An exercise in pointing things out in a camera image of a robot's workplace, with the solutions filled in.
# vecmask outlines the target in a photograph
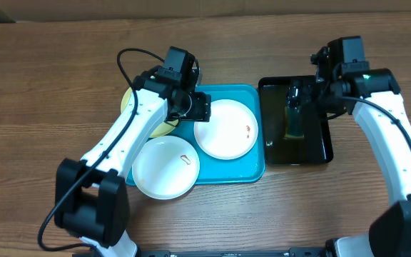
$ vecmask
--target brown wall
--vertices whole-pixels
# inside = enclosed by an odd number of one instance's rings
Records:
[[[15,21],[411,11],[411,0],[0,0]]]

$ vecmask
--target blue object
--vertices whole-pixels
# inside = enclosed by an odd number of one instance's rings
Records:
[[[264,173],[265,162],[260,102],[256,89],[250,85],[211,85],[198,86],[196,91],[210,94],[212,101],[221,99],[239,101],[253,112],[258,122],[258,138],[252,149],[246,155],[228,161],[213,158],[199,147],[194,137],[194,122],[181,122],[178,128],[169,133],[170,136],[185,139],[198,152],[200,168],[196,185],[257,181]],[[126,183],[129,186],[135,186],[132,170],[129,172]]]

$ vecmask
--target wooden table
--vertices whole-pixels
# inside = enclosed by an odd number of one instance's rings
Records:
[[[352,35],[373,68],[394,73],[411,120],[411,13],[0,24],[0,256],[70,255],[39,252],[36,234],[54,204],[57,166],[78,160],[119,115],[128,87],[119,50],[164,56],[174,45],[196,55],[205,84],[257,86],[264,76],[314,74],[309,54]],[[123,57],[131,77],[156,64]],[[130,237],[143,250],[268,250],[366,232],[387,208],[385,182],[352,117],[330,129],[328,165],[268,166],[256,183],[196,186],[172,201],[128,187]],[[77,241],[53,224],[44,238]]]

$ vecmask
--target yellow bowl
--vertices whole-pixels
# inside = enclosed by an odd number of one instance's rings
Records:
[[[128,105],[128,102],[129,102],[129,99],[131,97],[132,92],[133,91],[131,90],[131,88],[129,88],[128,90],[126,90],[125,94],[123,95],[123,99],[121,99],[121,105],[120,105],[120,111],[121,112],[123,112],[125,110],[126,106]],[[178,124],[178,120],[172,121],[170,123],[172,125],[176,126]],[[155,128],[155,130],[150,135],[150,138],[165,136],[165,135],[169,134],[170,132],[172,132],[172,130],[174,130],[174,129],[175,129],[175,127],[172,127],[168,124],[162,123],[162,124],[160,124],[160,126]]]

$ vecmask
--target plate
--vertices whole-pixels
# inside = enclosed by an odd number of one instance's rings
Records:
[[[252,149],[258,137],[258,122],[247,106],[222,99],[210,104],[210,112],[209,122],[194,124],[194,137],[204,152],[232,160]]]
[[[128,105],[128,102],[129,102],[129,99],[131,97],[132,92],[133,92],[133,90],[131,90],[131,88],[126,90],[125,94],[123,95],[123,98],[121,99],[120,112],[123,112],[125,110],[126,106]],[[177,126],[178,120],[170,121],[170,123],[174,126]],[[170,126],[168,124],[161,123],[159,126],[157,126],[155,128],[155,130],[151,133],[151,135],[149,137],[150,138],[155,138],[155,137],[159,137],[159,136],[165,136],[165,135],[169,134],[170,132],[172,132],[172,130],[175,129],[174,126]]]
[[[199,175],[199,157],[184,139],[154,138],[142,147],[133,163],[133,179],[142,193],[168,200],[186,193]]]

